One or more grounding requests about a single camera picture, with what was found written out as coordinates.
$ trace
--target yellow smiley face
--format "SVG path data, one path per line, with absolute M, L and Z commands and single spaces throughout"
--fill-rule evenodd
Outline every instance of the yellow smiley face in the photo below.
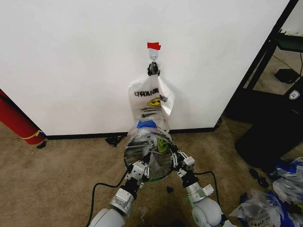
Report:
M 160 98 L 154 98 L 154 99 L 152 99 L 151 101 L 149 101 L 147 103 L 147 105 L 151 106 L 151 107 L 161 107 Z

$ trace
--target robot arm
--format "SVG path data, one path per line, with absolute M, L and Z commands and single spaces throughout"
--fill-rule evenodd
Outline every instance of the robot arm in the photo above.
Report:
M 137 191 L 142 188 L 143 181 L 148 181 L 149 166 L 143 161 L 137 161 L 129 166 L 126 182 L 119 188 L 110 202 L 112 209 L 102 209 L 91 221 L 90 227 L 123 227 L 124 218 L 128 217 Z
M 110 202 L 112 209 L 102 209 L 91 221 L 90 227 L 123 227 L 124 218 L 128 217 L 133 201 L 137 198 L 137 191 L 143 187 L 143 182 L 149 180 L 150 155 L 143 161 L 137 161 L 129 166 L 126 182 L 119 188 Z M 209 184 L 202 188 L 199 179 L 194 175 L 195 160 L 184 152 L 172 152 L 171 169 L 178 172 L 182 179 L 182 186 L 187 192 L 187 197 L 192 205 L 192 215 L 199 227 L 214 227 L 221 223 L 223 227 L 234 227 L 222 213 L 217 202 L 208 198 L 214 189 Z
M 194 175 L 195 160 L 178 150 L 172 153 L 171 169 L 178 172 L 182 179 L 182 186 L 187 192 L 187 197 L 192 205 L 192 215 L 199 227 L 214 227 L 221 224 L 223 227 L 234 226 L 222 213 L 217 202 L 208 198 L 214 192 L 209 184 L 202 188 L 199 179 Z

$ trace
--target black baseboard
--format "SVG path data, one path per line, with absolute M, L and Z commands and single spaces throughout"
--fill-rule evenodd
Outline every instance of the black baseboard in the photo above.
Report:
M 199 129 L 175 129 L 170 130 L 170 134 L 177 133 L 196 133 L 196 132 L 212 132 L 214 128 L 199 128 Z M 71 140 L 71 139 L 89 139 L 89 138 L 107 138 L 112 136 L 126 136 L 127 132 L 113 133 L 96 133 L 96 134 L 77 134 L 77 135 L 53 135 L 46 136 L 48 140 Z

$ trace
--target smiley face logo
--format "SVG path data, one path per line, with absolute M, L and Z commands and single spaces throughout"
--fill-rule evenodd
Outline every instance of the smiley face logo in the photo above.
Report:
M 152 99 L 151 101 L 149 101 L 147 103 L 147 105 L 151 106 L 151 107 L 161 107 L 160 98 L 154 98 L 154 99 Z
M 158 151 L 164 153 L 169 147 L 168 143 L 165 140 L 158 138 Z

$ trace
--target black cable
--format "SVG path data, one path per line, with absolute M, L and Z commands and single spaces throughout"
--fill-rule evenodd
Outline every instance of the black cable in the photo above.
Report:
M 90 222 L 91 222 L 91 218 L 93 216 L 93 211 L 94 211 L 94 199 L 95 199 L 95 190 L 96 190 L 96 187 L 98 185 L 103 185 L 103 186 L 106 186 L 106 187 L 110 187 L 110 188 L 117 188 L 120 186 L 120 184 L 122 183 L 123 179 L 125 178 L 126 174 L 128 173 L 128 171 L 126 170 L 125 173 L 123 174 L 123 177 L 121 178 L 120 182 L 113 186 L 113 185 L 110 185 L 110 184 L 107 184 L 107 183 L 97 183 L 95 184 L 94 188 L 93 188 L 93 193 L 92 193 L 92 196 L 91 196 L 91 207 L 90 207 L 90 214 L 89 214 L 89 221 L 87 222 L 86 226 L 85 227 L 88 227 L 90 225 Z
M 216 176 L 214 175 L 213 171 L 206 171 L 206 172 L 202 172 L 202 173 L 194 173 L 194 175 L 204 175 L 204 174 L 212 174 L 213 175 L 213 177 L 214 177 L 214 187 L 216 188 L 217 202 L 220 205 Z
M 300 70 L 300 77 L 301 77 L 302 76 L 302 68 L 303 68 L 302 53 L 300 53 L 300 59 L 301 59 L 301 70 Z

